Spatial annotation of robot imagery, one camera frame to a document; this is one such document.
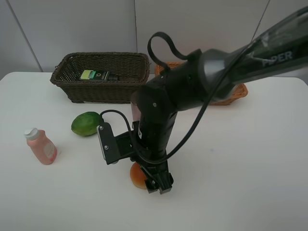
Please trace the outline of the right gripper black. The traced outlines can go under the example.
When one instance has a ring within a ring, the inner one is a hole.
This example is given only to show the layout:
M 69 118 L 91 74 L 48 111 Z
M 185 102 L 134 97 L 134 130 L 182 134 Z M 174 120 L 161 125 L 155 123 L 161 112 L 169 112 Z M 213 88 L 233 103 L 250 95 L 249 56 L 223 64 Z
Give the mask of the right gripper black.
M 113 163 L 131 158 L 140 164 L 146 176 L 148 193 L 165 194 L 174 182 L 168 170 L 167 144 L 175 123 L 177 109 L 174 106 L 145 106 L 140 118 L 133 122 L 133 129 L 115 137 Z

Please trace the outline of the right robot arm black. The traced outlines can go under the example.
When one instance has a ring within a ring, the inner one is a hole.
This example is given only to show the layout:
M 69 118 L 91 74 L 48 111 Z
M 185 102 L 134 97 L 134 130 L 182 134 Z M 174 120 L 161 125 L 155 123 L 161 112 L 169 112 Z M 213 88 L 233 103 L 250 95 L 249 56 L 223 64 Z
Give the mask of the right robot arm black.
M 148 49 L 163 71 L 134 94 L 140 119 L 120 135 L 114 136 L 110 129 L 99 135 L 108 164 L 129 158 L 140 165 L 148 192 L 166 193 L 173 184 L 167 161 L 193 134 L 211 102 L 226 99 L 239 84 L 308 65 L 308 9 L 297 10 L 231 53 L 210 49 L 183 55 L 166 33 L 157 32 L 155 36 L 164 39 L 183 63 L 172 69 Z M 167 152 L 177 113 L 195 107 L 200 107 L 200 112 L 191 128 Z

